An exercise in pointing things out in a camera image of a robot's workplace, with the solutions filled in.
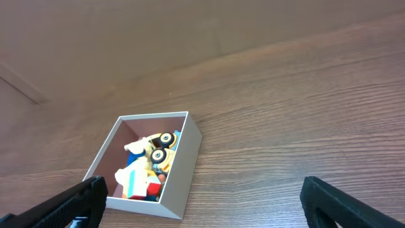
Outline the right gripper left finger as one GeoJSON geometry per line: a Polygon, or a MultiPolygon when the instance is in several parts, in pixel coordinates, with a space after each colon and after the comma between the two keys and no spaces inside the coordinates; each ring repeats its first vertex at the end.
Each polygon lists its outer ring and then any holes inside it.
{"type": "Polygon", "coordinates": [[[98,227],[106,208],[104,177],[93,176],[19,215],[1,218],[1,227],[98,227]]]}

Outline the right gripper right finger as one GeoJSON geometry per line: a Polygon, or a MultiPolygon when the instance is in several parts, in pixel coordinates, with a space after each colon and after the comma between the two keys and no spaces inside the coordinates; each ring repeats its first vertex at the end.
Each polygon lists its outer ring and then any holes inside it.
{"type": "Polygon", "coordinates": [[[403,223],[315,176],[304,179],[300,200],[310,228],[404,228],[403,223]]]}

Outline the yellow disc wooden handle toy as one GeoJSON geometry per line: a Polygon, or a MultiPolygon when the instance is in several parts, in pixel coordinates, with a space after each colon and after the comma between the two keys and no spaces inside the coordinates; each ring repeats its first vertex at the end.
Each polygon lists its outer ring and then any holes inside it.
{"type": "Polygon", "coordinates": [[[172,132],[164,132],[143,137],[139,142],[146,150],[156,148],[172,149],[176,145],[177,140],[178,136],[176,134],[172,132]]]}

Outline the multicoloured puzzle cube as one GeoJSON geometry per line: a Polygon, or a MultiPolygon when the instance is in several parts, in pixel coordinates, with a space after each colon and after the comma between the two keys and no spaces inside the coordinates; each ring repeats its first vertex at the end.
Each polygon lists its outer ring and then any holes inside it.
{"type": "Polygon", "coordinates": [[[122,198],[157,201],[162,182],[152,170],[133,170],[123,186],[122,198]]]}

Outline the yellow blue toy truck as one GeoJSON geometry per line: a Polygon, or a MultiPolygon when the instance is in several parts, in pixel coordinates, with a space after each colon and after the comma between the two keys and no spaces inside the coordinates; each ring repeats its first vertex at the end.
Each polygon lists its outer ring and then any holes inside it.
{"type": "Polygon", "coordinates": [[[180,132],[175,130],[172,133],[178,136],[176,145],[172,149],[156,148],[151,152],[149,156],[152,163],[152,170],[158,175],[159,174],[167,175],[173,164],[175,153],[180,139],[180,132]]]}

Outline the white box maroon interior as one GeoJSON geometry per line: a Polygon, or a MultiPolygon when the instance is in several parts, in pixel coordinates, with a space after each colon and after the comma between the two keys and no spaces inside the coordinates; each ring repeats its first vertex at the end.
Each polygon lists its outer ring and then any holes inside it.
{"type": "Polygon", "coordinates": [[[108,188],[106,207],[182,220],[189,195],[202,134],[188,111],[118,117],[84,179],[103,176],[108,188]],[[124,199],[115,172],[126,166],[124,145],[154,133],[180,131],[173,166],[157,202],[124,199]]]}

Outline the yellow plush duck blue scarf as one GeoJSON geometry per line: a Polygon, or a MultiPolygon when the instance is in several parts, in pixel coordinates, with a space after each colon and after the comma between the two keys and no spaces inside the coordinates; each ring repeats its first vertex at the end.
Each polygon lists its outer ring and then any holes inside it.
{"type": "MultiPolygon", "coordinates": [[[[130,172],[133,170],[152,170],[152,163],[150,160],[150,154],[154,149],[146,150],[140,145],[139,141],[131,142],[129,144],[124,145],[124,150],[129,152],[127,166],[125,168],[118,169],[115,173],[115,179],[119,185],[122,187],[126,183],[126,179],[129,176],[130,172]]],[[[157,174],[155,173],[159,180],[162,182],[161,189],[163,188],[163,184],[166,181],[165,174],[157,174]]]]}

